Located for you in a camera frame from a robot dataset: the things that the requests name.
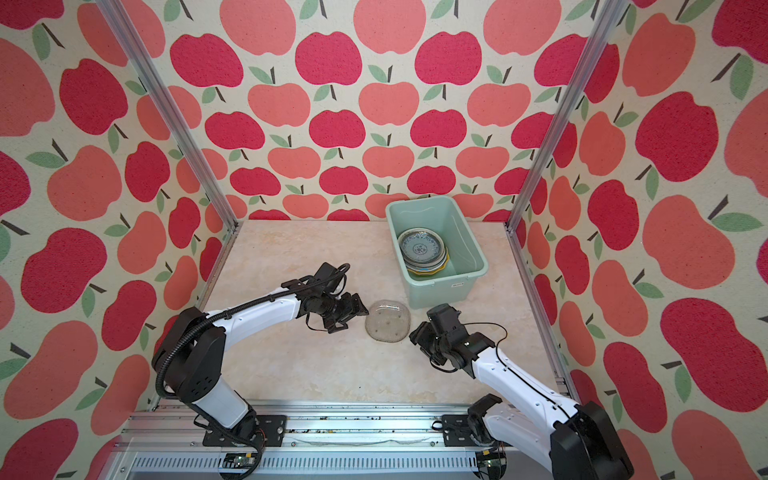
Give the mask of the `clear glass square plate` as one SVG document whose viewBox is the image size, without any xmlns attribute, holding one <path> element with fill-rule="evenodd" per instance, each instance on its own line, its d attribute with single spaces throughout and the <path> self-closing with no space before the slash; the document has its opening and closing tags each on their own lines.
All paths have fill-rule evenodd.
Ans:
<svg viewBox="0 0 768 480">
<path fill-rule="evenodd" d="M 411 331 L 411 312 L 398 301 L 379 300 L 368 308 L 365 319 L 366 333 L 374 340 L 398 343 Z"/>
</svg>

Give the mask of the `cream plate brown rim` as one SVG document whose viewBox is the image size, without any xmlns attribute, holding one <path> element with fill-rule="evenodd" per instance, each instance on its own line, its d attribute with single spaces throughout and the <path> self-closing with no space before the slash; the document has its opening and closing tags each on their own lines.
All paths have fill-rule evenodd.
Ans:
<svg viewBox="0 0 768 480">
<path fill-rule="evenodd" d="M 412 265 L 412 266 L 420 267 L 420 268 L 429 268 L 429 267 L 432 267 L 432 266 L 435 266 L 435 265 L 440 265 L 440 264 L 443 264 L 443 263 L 445 263 L 445 262 L 448 260 L 448 258 L 449 258 L 449 253 L 448 253 L 448 248 L 447 248 L 447 245 L 446 245 L 446 243 L 443 241 L 442 237 L 441 237 L 439 234 L 437 234 L 435 231 L 433 231 L 433 230 L 430 230 L 430 229 L 427 229 L 427 228 L 420 228 L 420 227 L 416 227 L 416 228 L 407 229 L 407 230 L 403 231 L 403 232 L 402 232 L 402 233 L 401 233 L 401 234 L 400 234 L 400 235 L 397 237 L 397 242 L 398 242 L 399 238 L 401 237 L 401 235 L 402 235 L 404 232 L 407 232 L 407 231 L 413 231 L 413 230 L 416 230 L 416 229 L 419 229 L 419 230 L 426 230 L 426 231 L 428 231 L 428 232 L 430 232 L 430 233 L 434 233 L 434 234 L 436 234 L 436 235 L 438 236 L 438 238 L 439 238 L 439 239 L 442 241 L 443 245 L 444 245 L 444 254 L 443 254 L 443 257 L 442 257 L 440 260 L 438 260 L 437 262 L 434 262 L 434 263 L 430 263 L 430 264 L 426 264 L 426 265 L 420 265 L 420 264 L 414 264 L 414 263 L 411 263 L 411 262 L 409 262 L 408 260 L 406 260 L 406 259 L 404 258 L 404 256 L 402 255 L 402 256 L 403 256 L 403 260 L 404 260 L 405 264 L 406 264 L 406 265 Z"/>
</svg>

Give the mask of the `yellow dotted scalloped plate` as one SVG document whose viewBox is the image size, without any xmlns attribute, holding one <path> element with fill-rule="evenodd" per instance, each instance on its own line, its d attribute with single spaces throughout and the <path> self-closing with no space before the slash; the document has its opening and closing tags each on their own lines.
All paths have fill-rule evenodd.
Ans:
<svg viewBox="0 0 768 480">
<path fill-rule="evenodd" d="M 446 269 L 447 266 L 448 266 L 447 263 L 443 263 L 443 264 L 440 264 L 440 265 L 435 265 L 435 266 L 432 266 L 432 267 L 429 267 L 429 268 L 420 268 L 420 267 L 416 267 L 416 266 L 412 266 L 412 265 L 407 265 L 406 270 L 410 274 L 415 275 L 415 276 L 430 277 L 430 276 L 433 276 L 433 275 L 436 275 L 436 274 L 442 272 L 443 270 Z"/>
</svg>

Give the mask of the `blue floral patterned plate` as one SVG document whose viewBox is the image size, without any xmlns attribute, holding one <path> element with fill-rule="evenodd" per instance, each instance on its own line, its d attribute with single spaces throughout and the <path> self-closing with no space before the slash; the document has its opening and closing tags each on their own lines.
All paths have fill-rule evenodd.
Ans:
<svg viewBox="0 0 768 480">
<path fill-rule="evenodd" d="M 438 236 L 426 230 L 404 232 L 398 240 L 402 255 L 414 264 L 426 265 L 443 257 L 444 245 Z"/>
</svg>

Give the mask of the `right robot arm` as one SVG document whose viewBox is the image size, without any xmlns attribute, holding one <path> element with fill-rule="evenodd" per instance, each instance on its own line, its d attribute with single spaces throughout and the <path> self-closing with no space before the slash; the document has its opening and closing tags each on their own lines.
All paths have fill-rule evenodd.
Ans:
<svg viewBox="0 0 768 480">
<path fill-rule="evenodd" d="M 409 335 L 436 370 L 464 372 L 491 388 L 467 410 L 464 430 L 481 447 L 509 445 L 556 479 L 630 479 L 635 468 L 603 407 L 579 404 L 516 365 L 499 343 L 469 332 L 441 304 Z"/>
</svg>

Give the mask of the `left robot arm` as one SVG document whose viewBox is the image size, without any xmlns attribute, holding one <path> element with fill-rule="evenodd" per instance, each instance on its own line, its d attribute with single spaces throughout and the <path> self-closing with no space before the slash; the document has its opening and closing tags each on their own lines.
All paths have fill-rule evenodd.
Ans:
<svg viewBox="0 0 768 480">
<path fill-rule="evenodd" d="M 177 400 L 205 420 L 203 427 L 238 445 L 259 449 L 265 434 L 254 408 L 222 377 L 225 353 L 272 326 L 317 315 L 333 334 L 369 314 L 360 295 L 345 290 L 348 263 L 323 263 L 312 275 L 223 310 L 183 310 L 152 358 L 159 397 Z"/>
</svg>

